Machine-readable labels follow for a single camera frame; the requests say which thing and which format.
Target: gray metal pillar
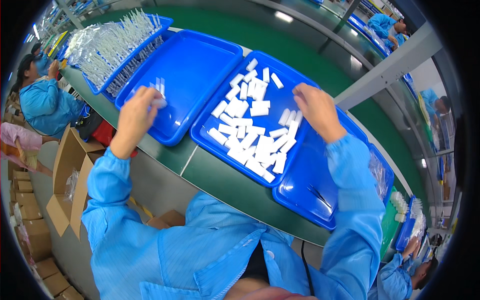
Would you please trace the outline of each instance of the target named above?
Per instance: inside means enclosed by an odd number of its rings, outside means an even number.
[[[441,48],[433,27],[425,23],[401,47],[335,97],[335,104],[343,111],[356,106],[417,68]]]
[[[68,6],[65,4],[63,0],[55,0],[56,3],[58,3],[59,7],[67,14],[67,16],[70,18],[72,23],[78,28],[78,29],[84,29],[80,21],[73,15],[73,13],[70,11]]]

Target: man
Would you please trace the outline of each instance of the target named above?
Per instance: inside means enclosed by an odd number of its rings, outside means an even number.
[[[409,256],[413,253],[416,257],[419,249],[419,240],[413,238],[402,254],[395,254],[392,261],[378,272],[376,285],[368,292],[368,300],[405,300],[411,297],[414,289],[423,289],[435,273],[438,260],[433,257],[413,268],[413,260]]]
[[[380,264],[385,213],[368,168],[370,152],[342,127],[328,94],[307,84],[292,92],[327,143],[328,167],[339,189],[336,229],[320,270],[292,250],[291,235],[203,192],[190,202],[185,226],[158,230],[142,224],[126,205],[132,189],[129,156],[156,117],[154,98],[162,97],[142,86],[122,107],[118,131],[87,182],[92,199],[82,221],[102,300],[367,298]],[[229,184],[229,178],[218,184]]]
[[[395,21],[383,13],[376,13],[368,20],[368,26],[384,40],[385,45],[392,51],[400,47],[407,35],[407,25],[403,19]]]
[[[435,128],[438,130],[438,117],[440,116],[440,114],[446,114],[450,111],[450,108],[452,107],[452,102],[447,96],[442,96],[439,98],[431,88],[425,91],[421,91],[420,95],[425,102],[425,107],[430,116],[430,119],[433,120]]]

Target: black cable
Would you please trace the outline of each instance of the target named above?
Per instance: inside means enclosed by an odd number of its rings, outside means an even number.
[[[310,295],[315,296],[315,291],[313,290],[312,278],[310,277],[310,271],[308,269],[307,261],[305,260],[305,255],[303,254],[303,246],[305,241],[301,243],[301,258],[303,259],[303,265],[305,266],[305,271],[307,272],[308,285],[310,286]]]

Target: plastic bag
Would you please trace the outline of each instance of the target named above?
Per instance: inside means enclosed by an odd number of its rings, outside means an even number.
[[[377,195],[383,201],[385,196],[387,196],[387,183],[385,178],[386,170],[373,151],[370,151],[370,164],[368,168],[370,169],[373,178],[377,180],[377,185],[375,186],[377,189]]]
[[[75,168],[73,168],[72,174],[67,178],[67,184],[65,187],[65,198],[64,201],[73,201],[73,196],[75,195],[75,187],[77,186],[78,175],[80,174]]]

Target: blue lab coat sleeve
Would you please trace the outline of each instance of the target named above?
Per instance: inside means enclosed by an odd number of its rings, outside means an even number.
[[[320,272],[341,286],[338,293],[366,299],[380,265],[385,206],[368,168],[365,143],[347,134],[326,149],[328,169],[338,187],[338,211]]]

